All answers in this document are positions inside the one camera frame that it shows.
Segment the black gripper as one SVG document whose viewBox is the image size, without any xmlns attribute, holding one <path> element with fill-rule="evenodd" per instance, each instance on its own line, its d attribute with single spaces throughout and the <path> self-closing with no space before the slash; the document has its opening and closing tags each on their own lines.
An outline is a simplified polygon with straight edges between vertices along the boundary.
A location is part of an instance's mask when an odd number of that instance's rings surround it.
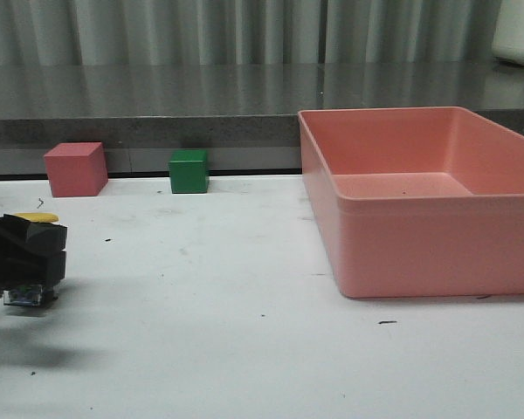
<svg viewBox="0 0 524 419">
<path fill-rule="evenodd" d="M 0 298 L 5 291 L 21 285 L 52 288 L 64 279 L 66 239 L 67 228 L 59 224 L 59 217 L 55 214 L 1 216 Z"/>
</svg>

